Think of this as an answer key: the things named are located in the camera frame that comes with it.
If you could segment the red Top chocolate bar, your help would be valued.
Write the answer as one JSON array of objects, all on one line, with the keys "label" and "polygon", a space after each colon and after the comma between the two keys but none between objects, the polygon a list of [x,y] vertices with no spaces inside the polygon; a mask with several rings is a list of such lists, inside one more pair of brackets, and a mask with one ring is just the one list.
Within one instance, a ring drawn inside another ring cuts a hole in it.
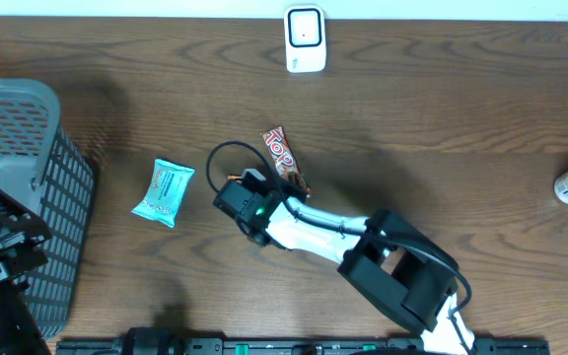
[{"label": "red Top chocolate bar", "polygon": [[307,196],[311,196],[313,192],[300,171],[298,162],[288,143],[284,128],[277,126],[261,132],[260,136],[273,159],[277,174],[285,180],[296,184]]}]

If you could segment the teal wet wipes pack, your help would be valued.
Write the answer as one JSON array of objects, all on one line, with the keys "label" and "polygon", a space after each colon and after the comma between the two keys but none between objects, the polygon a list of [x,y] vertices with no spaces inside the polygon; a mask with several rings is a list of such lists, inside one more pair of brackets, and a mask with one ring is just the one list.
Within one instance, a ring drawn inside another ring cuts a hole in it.
[{"label": "teal wet wipes pack", "polygon": [[148,190],[131,212],[169,228],[176,225],[176,217],[195,169],[156,159]]}]

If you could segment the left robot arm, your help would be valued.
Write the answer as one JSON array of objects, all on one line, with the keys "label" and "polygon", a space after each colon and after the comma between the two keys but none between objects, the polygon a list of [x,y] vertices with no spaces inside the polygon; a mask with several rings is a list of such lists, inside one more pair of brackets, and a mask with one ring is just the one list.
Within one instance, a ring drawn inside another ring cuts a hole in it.
[{"label": "left robot arm", "polygon": [[51,238],[46,223],[0,188],[0,354],[47,354],[34,316],[22,297],[24,274],[47,263],[38,246]]}]

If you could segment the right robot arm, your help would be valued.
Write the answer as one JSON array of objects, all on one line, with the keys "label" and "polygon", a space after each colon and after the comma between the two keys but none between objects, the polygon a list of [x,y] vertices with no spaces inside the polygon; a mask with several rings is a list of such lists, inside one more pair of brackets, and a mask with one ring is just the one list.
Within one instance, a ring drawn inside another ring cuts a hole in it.
[{"label": "right robot arm", "polygon": [[431,353],[473,354],[461,310],[468,284],[457,262],[399,215],[347,217],[305,204],[297,188],[279,191],[254,169],[228,183],[234,218],[255,244],[325,258],[384,316],[421,336]]}]

